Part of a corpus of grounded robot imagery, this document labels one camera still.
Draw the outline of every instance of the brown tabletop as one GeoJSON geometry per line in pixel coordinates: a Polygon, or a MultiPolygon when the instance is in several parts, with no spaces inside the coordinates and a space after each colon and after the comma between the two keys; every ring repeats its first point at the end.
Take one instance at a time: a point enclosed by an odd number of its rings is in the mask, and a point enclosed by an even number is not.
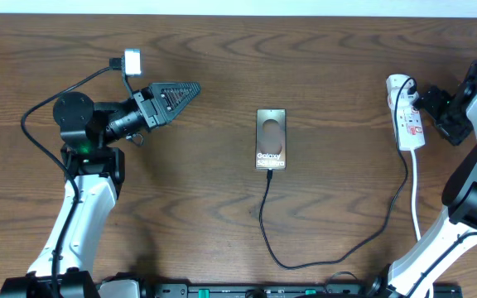
{"type": "MultiPolygon", "coordinates": [[[[380,238],[341,264],[284,271],[258,228],[266,181],[254,170],[256,110],[287,110],[288,167],[274,174],[265,208],[272,248],[288,265],[338,258],[380,227],[402,182],[386,78],[405,73],[419,90],[436,84],[454,93],[477,59],[477,20],[0,15],[0,287],[36,259],[64,191],[60,170],[22,135],[21,115],[128,47],[142,51],[134,88],[198,81],[202,94],[142,148],[115,144],[126,154],[127,179],[94,279],[135,271],[193,283],[321,283],[341,270],[369,278],[409,250],[411,183],[380,238]]],[[[127,97],[120,73],[80,91],[95,102],[127,97]]],[[[51,107],[28,126],[58,152],[51,107]]],[[[417,151],[423,231],[475,144],[471,135],[453,147],[428,117],[425,135],[417,151]]],[[[440,281],[477,297],[477,247],[440,281]]]]}

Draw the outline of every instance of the white power strip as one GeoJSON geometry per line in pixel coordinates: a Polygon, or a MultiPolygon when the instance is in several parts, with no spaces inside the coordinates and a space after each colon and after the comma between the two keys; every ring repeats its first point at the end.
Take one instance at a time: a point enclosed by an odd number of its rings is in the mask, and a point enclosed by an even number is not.
{"type": "Polygon", "coordinates": [[[402,90],[402,84],[409,78],[405,74],[392,74],[386,80],[388,88],[388,106],[391,109],[393,120],[393,129],[395,129],[395,102],[397,95],[401,92],[398,99],[397,125],[398,125],[398,143],[402,151],[415,150],[425,144],[424,133],[422,132],[421,114],[413,107],[413,102],[419,98],[419,93],[408,94],[408,90],[413,86],[410,80],[402,90]]]}

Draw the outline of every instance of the white backdrop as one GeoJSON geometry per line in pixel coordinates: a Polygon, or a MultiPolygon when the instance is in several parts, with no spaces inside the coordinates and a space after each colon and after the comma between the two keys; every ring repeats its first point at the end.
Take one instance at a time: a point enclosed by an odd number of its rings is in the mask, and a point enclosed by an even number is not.
{"type": "Polygon", "coordinates": [[[477,17],[477,0],[0,0],[0,12],[477,17]]]}

